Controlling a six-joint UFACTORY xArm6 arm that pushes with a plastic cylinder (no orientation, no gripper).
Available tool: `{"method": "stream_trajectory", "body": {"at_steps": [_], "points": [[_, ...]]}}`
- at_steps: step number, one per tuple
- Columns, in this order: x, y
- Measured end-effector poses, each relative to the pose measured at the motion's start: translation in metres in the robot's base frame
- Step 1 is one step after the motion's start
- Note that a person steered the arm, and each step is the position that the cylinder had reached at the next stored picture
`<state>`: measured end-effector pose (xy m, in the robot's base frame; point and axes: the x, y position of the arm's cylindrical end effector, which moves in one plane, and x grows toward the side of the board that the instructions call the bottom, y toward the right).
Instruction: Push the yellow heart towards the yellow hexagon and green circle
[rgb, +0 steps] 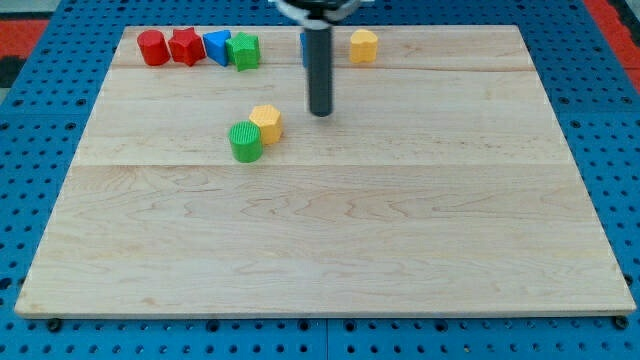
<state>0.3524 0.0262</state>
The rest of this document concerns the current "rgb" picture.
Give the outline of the white ring tool mount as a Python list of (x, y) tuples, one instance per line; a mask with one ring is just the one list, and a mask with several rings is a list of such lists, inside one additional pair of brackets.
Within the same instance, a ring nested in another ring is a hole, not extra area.
[(271, 0), (284, 16), (300, 25), (336, 24), (370, 0)]

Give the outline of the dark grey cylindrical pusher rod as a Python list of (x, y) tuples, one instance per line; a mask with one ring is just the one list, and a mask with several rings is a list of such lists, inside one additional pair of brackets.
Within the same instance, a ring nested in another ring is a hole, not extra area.
[(333, 36), (326, 22), (305, 29), (305, 61), (309, 111), (317, 117), (333, 112)]

